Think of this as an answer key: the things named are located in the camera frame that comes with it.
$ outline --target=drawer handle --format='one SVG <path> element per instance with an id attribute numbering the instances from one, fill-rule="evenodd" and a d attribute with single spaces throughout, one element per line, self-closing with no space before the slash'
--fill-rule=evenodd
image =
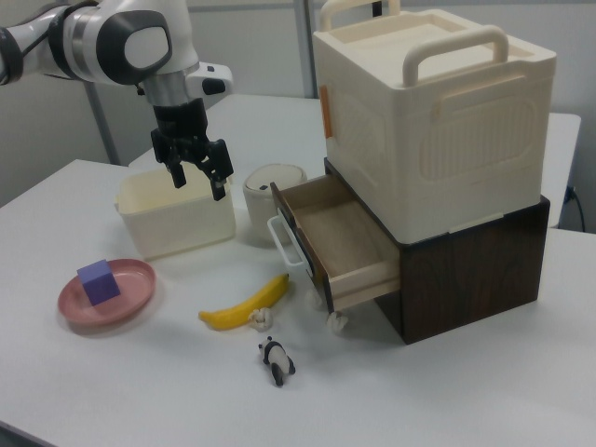
<path id="1" fill-rule="evenodd" d="M 286 266 L 289 269 L 303 267 L 306 270 L 306 272 L 308 272 L 308 275 L 310 277 L 312 277 L 313 272 L 310 269 L 310 264 L 306 260 L 306 256 L 303 253 L 302 248 L 300 247 L 300 244 L 296 240 L 296 236 L 294 235 L 294 233 L 291 231 L 290 227 L 288 226 L 286 219 L 280 213 L 281 213 L 281 211 L 278 210 L 278 215 L 269 219 L 267 221 L 267 226 L 269 227 L 269 232 L 271 233 L 271 237 L 273 238 L 273 241 L 275 242 L 276 247 L 278 247 L 278 251 L 281 253 L 283 262 L 286 264 Z M 286 230 L 286 233 L 288 233 L 288 237 L 290 238 L 291 244 L 294 246 L 294 249 L 296 250 L 296 252 L 298 253 L 298 256 L 300 257 L 301 261 L 299 263 L 293 263 L 290 261 L 290 258 L 288 258 L 288 253 L 286 253 L 286 250 L 283 248 L 283 245 L 282 245 L 281 241 L 279 240 L 278 232 L 276 231 L 276 229 L 273 226 L 274 224 L 281 224 L 284 227 L 284 229 Z"/>

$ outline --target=orange label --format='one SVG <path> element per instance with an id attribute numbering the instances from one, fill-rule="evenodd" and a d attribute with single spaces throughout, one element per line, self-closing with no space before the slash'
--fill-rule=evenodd
<path id="1" fill-rule="evenodd" d="M 318 88 L 318 97 L 320 98 L 320 110 L 323 114 L 323 127 L 325 129 L 325 139 L 333 136 L 332 131 L 332 116 L 329 111 L 329 93 L 327 86 L 320 86 Z"/>

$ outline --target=white plastic container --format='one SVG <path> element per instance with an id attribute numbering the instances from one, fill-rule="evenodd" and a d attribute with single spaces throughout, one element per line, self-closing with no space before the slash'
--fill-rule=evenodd
<path id="1" fill-rule="evenodd" d="M 205 174 L 183 165 L 186 185 L 180 189 L 166 169 L 132 175 L 120 184 L 115 207 L 144 259 L 212 244 L 236 233 L 229 188 L 216 202 Z"/>
<path id="2" fill-rule="evenodd" d="M 439 10 L 314 34 L 333 166 L 400 243 L 538 203 L 555 53 Z"/>

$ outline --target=purple cube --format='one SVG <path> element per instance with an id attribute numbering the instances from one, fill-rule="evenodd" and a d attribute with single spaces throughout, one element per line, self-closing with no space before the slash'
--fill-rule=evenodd
<path id="1" fill-rule="evenodd" d="M 76 273 L 92 305 L 101 304 L 120 294 L 112 269 L 105 259 L 79 268 Z"/>

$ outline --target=storage box handle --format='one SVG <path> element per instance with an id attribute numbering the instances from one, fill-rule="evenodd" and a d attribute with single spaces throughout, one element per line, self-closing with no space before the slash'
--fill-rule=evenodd
<path id="1" fill-rule="evenodd" d="M 286 250 L 283 248 L 283 244 L 279 240 L 278 232 L 273 227 L 273 224 L 277 224 L 277 223 L 281 223 L 283 225 L 283 228 L 286 230 L 286 233 L 288 233 L 288 237 L 290 238 L 291 244 L 294 246 L 294 249 L 296 250 L 296 252 L 298 253 L 298 256 L 300 257 L 299 263 L 293 263 L 288 258 L 288 254 L 286 253 Z M 308 273 L 308 275 L 312 277 L 313 272 L 310 269 L 310 264 L 306 260 L 306 256 L 303 253 L 302 248 L 300 247 L 300 244 L 296 240 L 296 236 L 291 231 L 290 227 L 288 226 L 288 223 L 286 222 L 285 217 L 283 217 L 283 215 L 281 214 L 281 211 L 278 210 L 278 215 L 272 217 L 271 219 L 269 219 L 267 221 L 267 226 L 269 227 L 269 232 L 271 233 L 273 241 L 275 242 L 276 247 L 278 247 L 278 251 L 281 253 L 281 257 L 283 258 L 283 262 L 286 264 L 286 266 L 290 270 L 293 270 L 298 267 L 303 267 L 306 270 L 306 272 Z"/>
<path id="2" fill-rule="evenodd" d="M 328 0 L 320 10 L 320 30 L 323 32 L 332 29 L 332 16 L 340 11 L 351 9 L 352 7 L 361 7 L 369 5 L 377 0 Z M 398 16 L 400 14 L 400 0 L 388 0 L 389 15 Z"/>
<path id="3" fill-rule="evenodd" d="M 423 60 L 458 49 L 477 45 L 494 44 L 493 62 L 507 62 L 509 41 L 503 30 L 486 25 L 476 30 L 465 30 L 453 33 L 448 37 L 440 37 L 419 44 L 406 55 L 403 61 L 403 86 L 414 87 L 418 82 L 418 66 Z"/>

